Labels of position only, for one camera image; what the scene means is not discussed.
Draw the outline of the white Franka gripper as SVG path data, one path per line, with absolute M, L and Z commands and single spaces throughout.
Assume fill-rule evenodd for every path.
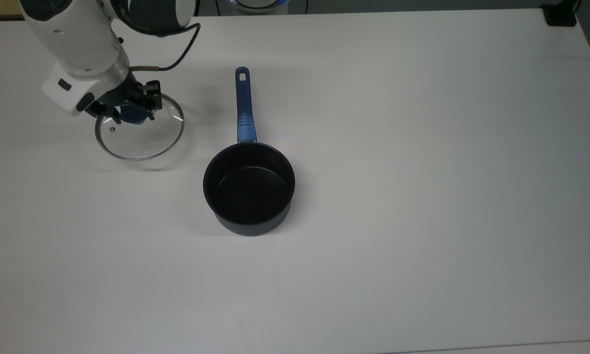
M 111 118 L 121 124 L 118 107 L 140 105 L 144 94 L 144 109 L 150 121 L 162 109 L 160 81 L 140 85 L 129 67 L 114 64 L 100 73 L 84 70 L 80 76 L 68 72 L 59 63 L 53 65 L 41 91 L 57 107 L 77 116 L 87 113 L 94 118 Z

